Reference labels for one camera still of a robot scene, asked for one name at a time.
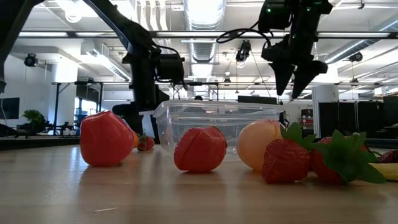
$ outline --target cable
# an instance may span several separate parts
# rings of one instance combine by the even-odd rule
[[[173,85],[173,84],[172,84],[172,88],[173,88],[173,90],[174,90],[174,91],[176,91],[176,92],[177,92],[178,99],[179,99],[179,100],[181,100],[181,97],[180,97],[180,92],[179,92],[178,90],[176,90],[176,89],[175,89],[175,85]]]
[[[269,97],[271,97],[271,94],[269,93],[269,90],[268,90],[267,85],[266,85],[266,83],[265,83],[265,81],[264,81],[264,78],[263,78],[262,75],[261,75],[261,71],[260,71],[260,68],[259,68],[259,66],[258,66],[258,64],[257,64],[256,57],[254,56],[252,50],[250,50],[250,52],[251,52],[251,55],[253,55],[254,63],[256,64],[257,71],[259,72],[259,75],[260,75],[260,77],[261,77],[261,80],[262,80],[262,82],[263,82],[263,84],[264,84],[264,86],[265,86],[265,88],[266,88],[266,90],[267,90],[267,92],[268,92]]]
[[[8,126],[8,124],[7,124],[7,118],[6,118],[6,113],[4,112],[4,108],[2,107],[2,101],[3,101],[3,99],[4,99],[4,98],[1,98],[1,105],[0,105],[0,107],[1,107],[2,115],[4,116],[4,123],[6,124],[6,126]]]
[[[236,38],[242,36],[243,34],[245,34],[245,33],[248,31],[248,29],[253,29],[255,26],[258,25],[258,23],[259,23],[259,21],[257,21],[256,23],[254,23],[254,24],[253,24],[251,27],[249,27],[249,28],[239,28],[239,29],[234,29],[234,30],[227,31],[227,32],[225,32],[224,34],[221,34],[221,35],[216,39],[216,42],[219,43],[219,44],[223,44],[223,43],[227,43],[227,42],[229,42],[229,41],[231,41],[231,40],[234,40],[234,39],[236,39]],[[230,34],[230,33],[232,33],[232,32],[236,32],[236,30],[243,30],[243,31],[242,31],[242,33],[238,34],[237,36],[230,37],[229,39],[220,41],[220,38],[222,38],[222,37],[224,37],[224,36],[226,36],[227,34]]]
[[[229,31],[225,32],[224,34],[221,34],[219,37],[217,37],[216,42],[217,42],[218,44],[227,43],[227,42],[229,42],[229,41],[231,41],[231,40],[234,40],[234,39],[236,39],[236,38],[242,36],[243,34],[245,34],[245,33],[247,33],[247,32],[255,32],[255,33],[257,33],[257,34],[260,34],[260,35],[266,40],[266,43],[264,43],[264,45],[262,46],[262,48],[265,48],[266,44],[267,44],[268,46],[271,46],[270,38],[274,37],[274,34],[270,31],[269,33],[270,33],[271,37],[267,37],[267,36],[266,36],[265,34],[263,34],[262,32],[259,32],[258,30],[253,29],[255,26],[258,25],[258,23],[259,23],[259,21],[257,21],[255,24],[253,24],[250,28],[238,28],[238,29],[229,30]],[[238,34],[238,35],[234,35],[233,37],[230,37],[230,38],[228,38],[228,39],[226,39],[226,40],[220,40],[221,38],[224,38],[224,37],[227,36],[227,35],[234,34],[234,33],[238,33],[238,32],[241,32],[241,33]]]

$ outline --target plastic fruit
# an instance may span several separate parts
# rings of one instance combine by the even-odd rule
[[[275,139],[264,153],[262,178],[268,184],[302,180],[310,171],[310,153],[315,135],[302,137],[300,125],[293,123],[287,131],[282,130],[283,139]]]
[[[373,153],[363,151],[366,133],[344,137],[335,130],[329,144],[316,143],[311,155],[312,170],[327,184],[349,184],[360,176],[366,182],[381,184],[384,176],[369,163],[377,162]]]
[[[174,163],[180,170],[208,172],[217,168],[226,154],[226,139],[218,128],[191,128],[174,150]]]
[[[319,141],[319,142],[320,142],[320,143],[329,144],[329,143],[331,142],[331,137],[322,138],[321,141]],[[370,152],[369,148],[368,148],[365,144],[363,144],[363,145],[361,146],[361,150],[362,150],[362,151],[365,151],[365,152]]]
[[[264,165],[264,153],[269,143],[281,139],[281,124],[274,120],[253,122],[242,129],[236,150],[241,160],[256,171]]]
[[[398,162],[397,149],[388,151],[379,158],[379,163],[396,163],[396,162]]]
[[[138,147],[139,144],[139,136],[138,134],[132,130],[132,135],[134,136],[134,147]]]
[[[87,116],[80,126],[80,151],[92,166],[118,165],[134,147],[134,132],[110,111]]]
[[[154,139],[143,134],[139,138],[137,149],[138,149],[138,151],[146,151],[146,150],[153,149],[154,146],[155,146]]]

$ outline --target strawberry leaves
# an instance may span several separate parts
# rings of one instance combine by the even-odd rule
[[[377,162],[377,157],[361,150],[365,139],[366,133],[354,133],[346,138],[336,130],[330,144],[315,143],[312,146],[322,154],[325,165],[337,172],[346,184],[358,176],[366,182],[384,183],[386,180],[383,175],[369,165]]]
[[[313,141],[315,140],[316,135],[310,135],[303,138],[302,130],[300,125],[296,122],[292,123],[287,130],[281,129],[281,134],[283,139],[290,139],[297,142],[303,148],[305,148],[308,152],[313,150]]]
[[[366,182],[374,184],[383,184],[386,182],[384,176],[376,168],[369,164],[363,164],[361,166],[361,176]]]

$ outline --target plastic container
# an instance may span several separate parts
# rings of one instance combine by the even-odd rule
[[[216,126],[227,140],[224,161],[239,159],[236,141],[248,124],[262,119],[279,120],[280,105],[237,103],[225,101],[169,100],[154,111],[161,146],[169,153],[184,133],[195,127]]]

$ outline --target yellow banana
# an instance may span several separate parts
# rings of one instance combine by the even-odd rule
[[[398,181],[398,163],[391,164],[373,164],[371,165],[376,168],[387,180]]]

